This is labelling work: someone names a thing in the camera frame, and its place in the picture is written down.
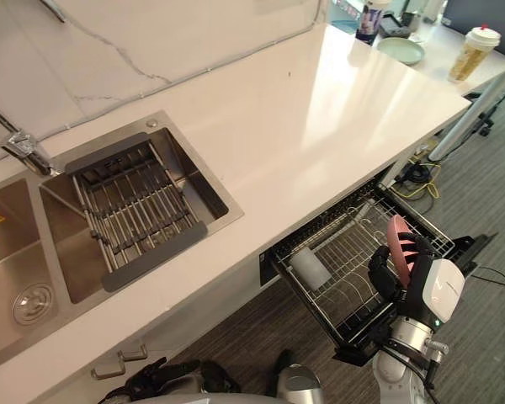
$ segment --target table leg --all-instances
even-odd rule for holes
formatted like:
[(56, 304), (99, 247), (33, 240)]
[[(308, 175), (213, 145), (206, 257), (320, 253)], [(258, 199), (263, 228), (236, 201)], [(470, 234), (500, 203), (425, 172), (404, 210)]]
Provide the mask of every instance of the table leg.
[(431, 162), (441, 160), (449, 149), (471, 128), (479, 118), (479, 114), (486, 110), (496, 99), (497, 95), (505, 88), (505, 72), (497, 76), (471, 105), (467, 112), (460, 118), (447, 136), (436, 146), (428, 156)]
[(395, 183), (395, 177), (400, 174), (404, 166), (409, 163), (410, 157), (415, 154), (416, 148), (416, 146), (412, 146), (401, 153), (398, 160), (393, 163), (391, 168), (389, 168), (381, 179), (380, 183), (384, 187), (390, 188)]

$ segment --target wall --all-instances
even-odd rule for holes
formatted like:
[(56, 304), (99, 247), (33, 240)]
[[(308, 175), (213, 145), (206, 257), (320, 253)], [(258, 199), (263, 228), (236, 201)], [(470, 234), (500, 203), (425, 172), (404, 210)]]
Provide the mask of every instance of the wall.
[(322, 16), (325, 0), (56, 0), (62, 24), (37, 0), (0, 0), (0, 109), (47, 137), (292, 35), (319, 2)]

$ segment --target white pipe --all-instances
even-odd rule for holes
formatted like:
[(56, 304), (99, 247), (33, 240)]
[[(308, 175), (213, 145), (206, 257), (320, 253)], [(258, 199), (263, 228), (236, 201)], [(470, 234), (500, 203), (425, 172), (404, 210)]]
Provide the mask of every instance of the white pipe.
[(428, 156), (431, 162), (441, 160), (449, 149), (475, 124), (479, 114), (487, 109), (505, 88), (505, 72), (497, 76), (471, 105), (467, 112), (460, 118), (456, 125), (449, 131), (447, 136), (436, 146)]

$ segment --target wire dish rack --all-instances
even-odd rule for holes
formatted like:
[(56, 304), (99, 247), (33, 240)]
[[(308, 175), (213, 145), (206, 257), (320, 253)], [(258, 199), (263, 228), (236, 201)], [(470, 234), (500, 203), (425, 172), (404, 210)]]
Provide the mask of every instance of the wire dish rack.
[(151, 141), (129, 145), (71, 177), (91, 235), (113, 275), (102, 279), (107, 290), (207, 232)]
[[(272, 264), (339, 346), (360, 341), (363, 330), (391, 306), (370, 283), (367, 265), (376, 248), (387, 245), (387, 224), (395, 214), (405, 217), (413, 232), (426, 236), (439, 256), (455, 247), (440, 230), (422, 217), (416, 221), (371, 182), (271, 250)], [(331, 274), (317, 290), (311, 290), (289, 264), (303, 247), (309, 247)], [(391, 262), (389, 268), (394, 271)]]

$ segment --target dishwasher door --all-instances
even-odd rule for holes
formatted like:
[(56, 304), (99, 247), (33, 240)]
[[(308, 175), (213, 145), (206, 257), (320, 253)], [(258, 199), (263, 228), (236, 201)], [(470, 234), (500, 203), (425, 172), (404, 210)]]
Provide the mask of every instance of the dishwasher door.
[[(271, 247), (261, 257), (262, 267), (278, 273), (335, 343), (335, 359), (362, 366), (377, 352), (374, 332), (396, 316), (369, 281), (367, 264), (376, 248), (387, 245), (387, 224), (403, 216), (412, 232), (424, 235), (438, 256), (450, 255), (455, 243), (409, 206), (402, 206), (390, 191), (368, 183)], [(310, 248), (331, 278), (312, 290), (294, 271), (291, 257)], [(389, 268), (394, 270), (392, 262)], [(269, 275), (263, 274), (263, 280)]]

